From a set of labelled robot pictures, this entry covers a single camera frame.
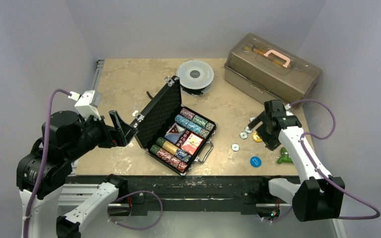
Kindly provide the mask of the yellow big blind button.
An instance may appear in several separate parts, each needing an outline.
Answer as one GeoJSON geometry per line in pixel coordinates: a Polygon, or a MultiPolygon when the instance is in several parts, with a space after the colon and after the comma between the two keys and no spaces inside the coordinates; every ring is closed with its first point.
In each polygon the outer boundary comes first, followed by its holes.
{"type": "Polygon", "coordinates": [[[257,143],[262,142],[262,138],[256,132],[252,135],[252,139],[257,143]]]}

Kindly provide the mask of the white blue chip four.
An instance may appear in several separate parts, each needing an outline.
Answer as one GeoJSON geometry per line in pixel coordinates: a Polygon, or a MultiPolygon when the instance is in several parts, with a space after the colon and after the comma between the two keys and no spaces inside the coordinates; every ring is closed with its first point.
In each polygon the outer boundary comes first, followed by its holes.
{"type": "Polygon", "coordinates": [[[248,134],[245,132],[245,131],[242,131],[240,134],[239,134],[239,137],[241,139],[247,139],[248,138],[248,134]]]}

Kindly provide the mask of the black poker set case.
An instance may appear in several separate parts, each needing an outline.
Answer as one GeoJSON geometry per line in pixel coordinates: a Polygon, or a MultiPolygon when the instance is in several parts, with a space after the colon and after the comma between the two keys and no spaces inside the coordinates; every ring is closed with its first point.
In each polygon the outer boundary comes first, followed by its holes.
{"type": "Polygon", "coordinates": [[[166,84],[142,111],[137,111],[131,126],[139,146],[147,155],[180,176],[185,176],[200,153],[212,146],[217,123],[184,106],[180,78],[165,78],[166,84]]]}

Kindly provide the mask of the blue small blind button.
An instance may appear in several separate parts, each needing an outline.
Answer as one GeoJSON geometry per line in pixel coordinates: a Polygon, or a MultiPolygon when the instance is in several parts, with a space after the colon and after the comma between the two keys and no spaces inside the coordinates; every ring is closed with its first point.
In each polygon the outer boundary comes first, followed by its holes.
{"type": "Polygon", "coordinates": [[[250,158],[250,165],[254,168],[258,168],[260,167],[262,164],[262,161],[260,159],[260,157],[258,156],[253,156],[250,158]]]}

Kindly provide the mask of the white blue chip five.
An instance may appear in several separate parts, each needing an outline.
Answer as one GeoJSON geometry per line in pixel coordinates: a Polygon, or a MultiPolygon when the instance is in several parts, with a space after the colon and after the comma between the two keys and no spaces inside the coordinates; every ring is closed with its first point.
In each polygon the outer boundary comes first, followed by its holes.
{"type": "Polygon", "coordinates": [[[233,144],[231,145],[231,149],[232,149],[232,151],[237,152],[237,151],[240,150],[240,146],[239,146],[239,144],[237,144],[237,143],[233,143],[233,144]]]}

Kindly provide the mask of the blue playing card deck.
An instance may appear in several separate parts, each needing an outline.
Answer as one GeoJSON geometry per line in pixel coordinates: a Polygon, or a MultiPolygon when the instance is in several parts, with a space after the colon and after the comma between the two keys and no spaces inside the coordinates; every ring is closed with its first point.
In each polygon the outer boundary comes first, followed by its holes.
{"type": "Polygon", "coordinates": [[[179,138],[181,137],[181,135],[179,134],[172,134],[170,133],[170,128],[167,130],[167,132],[165,133],[164,135],[164,138],[166,140],[168,140],[169,142],[173,143],[173,144],[176,144],[176,142],[179,140],[179,138]]]}

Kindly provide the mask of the red triangular all-in marker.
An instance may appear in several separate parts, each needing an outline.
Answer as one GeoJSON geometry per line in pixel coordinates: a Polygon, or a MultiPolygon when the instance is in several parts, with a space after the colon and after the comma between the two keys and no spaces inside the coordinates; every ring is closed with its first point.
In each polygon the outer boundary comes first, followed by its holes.
{"type": "Polygon", "coordinates": [[[184,132],[185,132],[185,129],[176,123],[173,124],[172,127],[170,128],[170,133],[172,134],[182,135],[184,132]]]}

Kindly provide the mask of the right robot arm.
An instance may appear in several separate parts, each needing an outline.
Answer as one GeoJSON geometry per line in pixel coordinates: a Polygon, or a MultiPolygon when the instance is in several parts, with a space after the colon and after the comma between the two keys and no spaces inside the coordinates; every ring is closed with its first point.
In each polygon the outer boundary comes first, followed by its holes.
{"type": "Polygon", "coordinates": [[[273,151],[284,146],[298,172],[299,184],[282,176],[265,178],[258,189],[263,201],[274,198],[290,204],[300,222],[336,219],[340,215],[343,192],[333,186],[345,187],[342,178],[334,177],[321,165],[308,142],[300,120],[280,100],[264,102],[264,111],[249,123],[265,147],[273,151]]]}

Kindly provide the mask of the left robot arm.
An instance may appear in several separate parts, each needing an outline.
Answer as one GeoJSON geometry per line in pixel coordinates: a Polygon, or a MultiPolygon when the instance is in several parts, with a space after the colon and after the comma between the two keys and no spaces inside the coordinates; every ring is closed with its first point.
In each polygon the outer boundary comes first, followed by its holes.
{"type": "Polygon", "coordinates": [[[103,119],[84,119],[73,111],[59,111],[42,125],[42,137],[16,169],[16,185],[23,205],[24,238],[79,238],[98,213],[128,196],[127,181],[108,175],[97,191],[71,212],[58,215],[59,198],[72,163],[96,147],[125,147],[137,128],[109,112],[113,126],[103,119]]]}

